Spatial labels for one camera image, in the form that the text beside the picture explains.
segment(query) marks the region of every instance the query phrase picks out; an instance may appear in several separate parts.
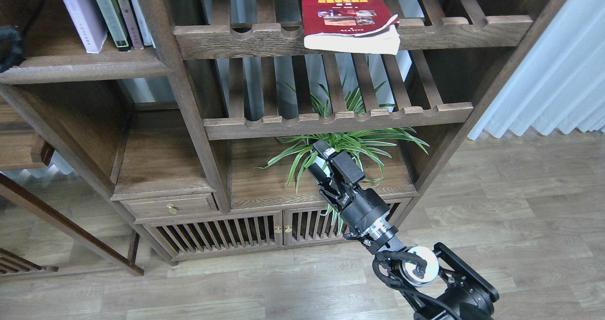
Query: laminate floor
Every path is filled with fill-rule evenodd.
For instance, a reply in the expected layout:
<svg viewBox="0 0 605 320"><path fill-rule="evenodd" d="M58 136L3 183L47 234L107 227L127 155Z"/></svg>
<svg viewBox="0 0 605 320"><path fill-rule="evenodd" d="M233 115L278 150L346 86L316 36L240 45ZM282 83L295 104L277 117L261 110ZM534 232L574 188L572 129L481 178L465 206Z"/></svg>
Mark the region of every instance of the laminate floor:
<svg viewBox="0 0 605 320"><path fill-rule="evenodd" d="M496 320L605 320L604 177L603 133L465 141L399 238L427 247L444 242L458 253L499 290ZM82 183L62 184L71 191ZM105 238L117 243L125 235L101 208L88 215L86 194L64 191L45 197ZM45 238L43 225L13 208L0 209L0 221L0 246ZM56 253L76 255L73 245L61 249L69 247L63 242L53 242ZM144 277L113 271L0 282L0 320L413 318L405 300L374 277L372 257L356 242L176 267L144 244L140 251ZM39 260L69 261L61 255Z"/></svg>

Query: potted plant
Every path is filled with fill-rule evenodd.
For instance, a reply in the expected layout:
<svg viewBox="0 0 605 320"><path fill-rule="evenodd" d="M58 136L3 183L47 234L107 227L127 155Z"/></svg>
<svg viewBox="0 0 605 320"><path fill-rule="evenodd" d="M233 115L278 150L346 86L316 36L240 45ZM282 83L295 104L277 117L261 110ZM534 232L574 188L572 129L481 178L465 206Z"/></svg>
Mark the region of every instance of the potted plant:
<svg viewBox="0 0 605 320"><path fill-rule="evenodd" d="M386 83L383 81L380 85L374 88L374 93L377 93L378 90ZM326 94L327 101L323 103L321 100L311 95L311 103L313 105L314 111L320 116L326 118L331 114L330 111L330 92L326 88L326 86L318 83L322 91ZM296 92L296 90L288 85L291 90ZM361 90L359 86L355 87L354 90L350 90L345 94L345 103L346 109L349 111L354 111L356 114L365 113L365 106L363 104L363 98L361 96ZM380 107L395 107L394 104L380 104ZM259 169L266 169L271 165L279 162L288 156L294 156L294 160L292 161L292 167L290 168L290 172L288 178L285 182L285 186L288 187L292 180L294 179L294 174L296 174L296 192L298 193L298 184L300 182L300 178L303 175L305 169L308 169L313 163L316 161L322 161L321 158L318 158L317 152L313 150L313 143L318 141L319 139L323 139L326 143L333 147L336 151L346 151L353 159L355 163L363 170L363 164L361 163L361 156L367 156L370 160L374 161L376 165L380 168L381 177L376 178L374 180L365 180L365 182L375 183L376 187L380 180L384 177L384 163L380 160L380 156L387 156L391 158L391 155L385 150L380 149L380 147L387 146L397 146L397 144L391 143L385 140L403 140L403 141L412 141L416 143L426 154L426 147L429 145L412 135L411 133L415 133L413 128L386 128L386 129L378 129L378 130L362 130L362 131L350 131L350 132L333 132L333 133L314 133L310 135L298 135L298 136L288 136L288 137L276 137L278 141L281 143L292 144L290 147L283 150L277 156L271 158L265 167L259 167ZM335 213L335 217L333 217L333 221L338 219L338 231L339 234L342 229L342 219L337 216L337 211L328 206L328 212L326 214L329 215L330 212Z"/></svg>

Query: robotic arm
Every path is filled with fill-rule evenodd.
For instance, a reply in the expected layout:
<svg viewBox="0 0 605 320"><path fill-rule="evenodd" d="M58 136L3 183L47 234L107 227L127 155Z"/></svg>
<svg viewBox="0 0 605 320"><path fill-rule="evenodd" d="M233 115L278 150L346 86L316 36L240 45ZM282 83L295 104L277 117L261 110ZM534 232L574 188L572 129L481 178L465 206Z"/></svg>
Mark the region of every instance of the robotic arm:
<svg viewBox="0 0 605 320"><path fill-rule="evenodd" d="M406 247L395 236L397 228L389 225L389 206L372 189L362 189L365 174L346 152L336 152L323 141L313 147L326 161L329 175L317 164L309 167L320 194L340 214L350 229L344 237L358 240L374 255L372 268L376 277L388 287L401 292L414 309L414 320L492 320L497 290L454 254L445 244L433 249ZM443 268L442 260L449 266ZM383 274L380 267L387 272ZM417 290L440 277L445 292L432 298Z"/></svg>

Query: red book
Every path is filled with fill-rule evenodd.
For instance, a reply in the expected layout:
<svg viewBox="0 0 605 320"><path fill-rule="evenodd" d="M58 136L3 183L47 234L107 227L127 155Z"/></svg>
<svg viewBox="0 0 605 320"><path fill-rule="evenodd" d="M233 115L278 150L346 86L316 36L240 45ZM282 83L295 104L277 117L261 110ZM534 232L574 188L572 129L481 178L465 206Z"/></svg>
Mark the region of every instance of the red book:
<svg viewBox="0 0 605 320"><path fill-rule="evenodd" d="M304 45L309 49L395 54L397 22L382 0L302 0Z"/></svg>

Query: drawer knob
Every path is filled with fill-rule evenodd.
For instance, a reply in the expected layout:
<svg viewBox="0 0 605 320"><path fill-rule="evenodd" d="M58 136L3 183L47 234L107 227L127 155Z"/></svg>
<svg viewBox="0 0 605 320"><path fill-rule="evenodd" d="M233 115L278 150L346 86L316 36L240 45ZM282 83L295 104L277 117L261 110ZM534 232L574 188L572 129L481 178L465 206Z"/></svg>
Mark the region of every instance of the drawer knob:
<svg viewBox="0 0 605 320"><path fill-rule="evenodd" d="M177 208L174 207L174 204L166 204L166 207L168 208L168 212L171 215L175 215L175 214L177 214L177 211L179 211L179 210L177 210Z"/></svg>

